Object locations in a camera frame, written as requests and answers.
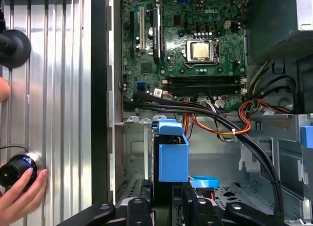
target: ram slot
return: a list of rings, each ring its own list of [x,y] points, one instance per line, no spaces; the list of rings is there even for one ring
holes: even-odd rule
[[[168,86],[167,90],[173,96],[195,96],[199,94],[225,95],[236,94],[240,91],[240,85],[216,85],[216,86]]]
[[[145,36],[145,15],[146,11],[144,7],[139,9],[139,41],[140,41],[140,51],[146,50],[146,36]]]
[[[187,77],[167,77],[172,86],[184,85],[212,85],[212,84],[237,84],[240,82],[240,76],[187,76]]]

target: blue plastic bracket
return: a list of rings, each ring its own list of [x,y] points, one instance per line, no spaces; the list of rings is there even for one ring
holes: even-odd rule
[[[301,127],[300,133],[302,146],[313,149],[313,126]]]
[[[158,133],[181,137],[180,144],[159,145],[159,177],[160,182],[188,181],[189,143],[184,135],[180,122],[164,120],[159,122]]]
[[[193,188],[218,188],[220,180],[210,176],[190,176],[189,182]]]

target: green circuit board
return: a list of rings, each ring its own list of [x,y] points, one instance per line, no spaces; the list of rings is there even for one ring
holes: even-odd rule
[[[136,84],[146,84],[146,92],[162,88],[166,76],[245,75],[245,48],[243,19],[240,13],[242,0],[200,0],[179,3],[162,0],[163,62],[154,63],[151,13],[156,0],[123,0],[123,88],[124,98],[130,100],[137,90]],[[145,8],[145,51],[131,48],[134,36],[140,35],[139,13]],[[134,12],[134,33],[130,32],[130,13]],[[184,49],[187,41],[203,39],[219,41],[220,61],[216,65],[189,65]],[[236,92],[226,94],[225,109],[236,110],[242,96]]]

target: hand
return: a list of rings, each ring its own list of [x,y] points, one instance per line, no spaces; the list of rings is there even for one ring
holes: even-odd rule
[[[4,78],[0,77],[0,103],[6,100],[11,94],[11,88],[9,84],[4,80]]]
[[[47,184],[47,170],[41,171],[35,182],[23,193],[32,171],[25,171],[12,188],[0,197],[0,226],[7,226],[23,218],[41,205]]]

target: screw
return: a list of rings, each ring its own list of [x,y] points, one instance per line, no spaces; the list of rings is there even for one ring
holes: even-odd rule
[[[106,210],[106,209],[109,209],[110,207],[107,205],[107,204],[103,204],[100,209],[101,210]]]
[[[140,200],[140,199],[135,199],[135,200],[134,200],[134,203],[135,203],[135,204],[142,203],[142,200]]]
[[[198,202],[199,202],[200,204],[206,204],[206,200],[204,200],[204,199],[199,199]]]
[[[234,208],[235,210],[241,210],[241,206],[239,206],[238,204],[233,204],[231,205],[232,208]]]

